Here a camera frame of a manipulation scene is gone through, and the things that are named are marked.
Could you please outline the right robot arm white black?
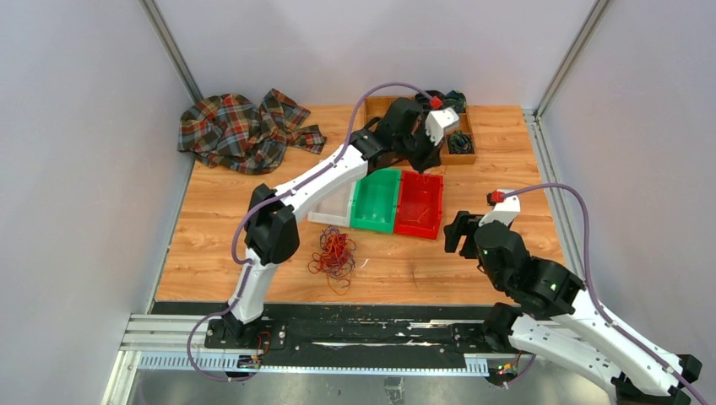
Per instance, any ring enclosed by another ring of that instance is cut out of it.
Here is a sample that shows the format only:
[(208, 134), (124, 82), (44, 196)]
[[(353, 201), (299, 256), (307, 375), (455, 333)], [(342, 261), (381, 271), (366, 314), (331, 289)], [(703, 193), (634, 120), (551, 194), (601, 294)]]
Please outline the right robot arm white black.
[(595, 384), (619, 404), (688, 404), (702, 364), (621, 325), (591, 300), (585, 282), (558, 262), (532, 256), (499, 222), (460, 211), (443, 229), (445, 251), (475, 259), (493, 287), (517, 302), (496, 303), (481, 325), (496, 352), (528, 352)]

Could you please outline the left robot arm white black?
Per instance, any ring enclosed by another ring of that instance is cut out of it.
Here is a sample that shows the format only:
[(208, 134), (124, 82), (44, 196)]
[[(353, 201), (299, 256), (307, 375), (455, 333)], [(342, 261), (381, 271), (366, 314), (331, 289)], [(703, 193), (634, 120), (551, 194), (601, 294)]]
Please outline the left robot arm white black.
[(459, 122), (459, 114), (439, 101), (425, 111), (420, 103), (400, 97), (383, 116), (349, 130), (340, 148), (302, 175), (276, 187), (257, 186), (232, 241), (234, 248), (240, 241), (245, 245), (244, 256), (235, 259), (241, 275), (218, 314), (229, 341), (250, 348), (258, 340), (269, 286), (279, 265), (298, 250), (298, 225), (310, 211), (340, 187), (397, 163), (406, 161), (420, 173), (439, 166), (445, 137)]

